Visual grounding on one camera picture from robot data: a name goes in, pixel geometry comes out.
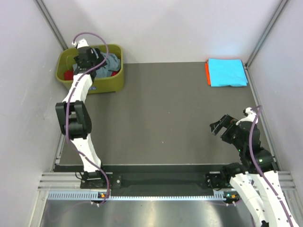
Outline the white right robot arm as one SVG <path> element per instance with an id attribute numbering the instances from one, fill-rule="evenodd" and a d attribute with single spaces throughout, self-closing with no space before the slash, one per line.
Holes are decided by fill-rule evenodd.
<path id="1" fill-rule="evenodd" d="M 261 112 L 261 105 L 247 107 L 239 120 L 225 114 L 210 124 L 213 135 L 226 129 L 220 138 L 237 149 L 241 160 L 221 168 L 218 187 L 232 187 L 237 192 L 256 227 L 297 227 L 281 188 L 275 158 L 261 145 L 257 126 Z"/>

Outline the grey-blue t-shirt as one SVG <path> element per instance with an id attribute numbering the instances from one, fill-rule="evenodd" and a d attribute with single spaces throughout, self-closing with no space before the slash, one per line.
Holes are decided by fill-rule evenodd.
<path id="1" fill-rule="evenodd" d="M 118 72 L 121 68 L 121 60 L 113 53 L 108 54 L 106 65 L 96 70 L 96 78 L 111 77 L 112 73 Z"/>

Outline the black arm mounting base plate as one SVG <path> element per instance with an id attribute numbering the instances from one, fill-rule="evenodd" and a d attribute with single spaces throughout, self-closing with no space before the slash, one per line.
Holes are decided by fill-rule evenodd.
<path id="1" fill-rule="evenodd" d="M 107 188 L 118 190 L 135 186 L 138 190 L 148 187 L 197 186 L 203 190 L 231 188 L 230 183 L 220 173 L 205 172 L 124 172 L 97 173 L 88 177 L 81 174 L 81 188 Z"/>

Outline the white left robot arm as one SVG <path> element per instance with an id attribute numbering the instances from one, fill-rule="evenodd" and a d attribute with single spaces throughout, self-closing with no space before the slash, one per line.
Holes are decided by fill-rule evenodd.
<path id="1" fill-rule="evenodd" d="M 108 176 L 91 139 L 92 121 L 85 106 L 97 70 L 106 65 L 108 56 L 102 55 L 98 48 L 89 46 L 85 39 L 73 41 L 72 44 L 78 52 L 74 58 L 77 66 L 68 95 L 55 105 L 59 126 L 67 143 L 83 162 L 81 186 L 109 189 Z"/>

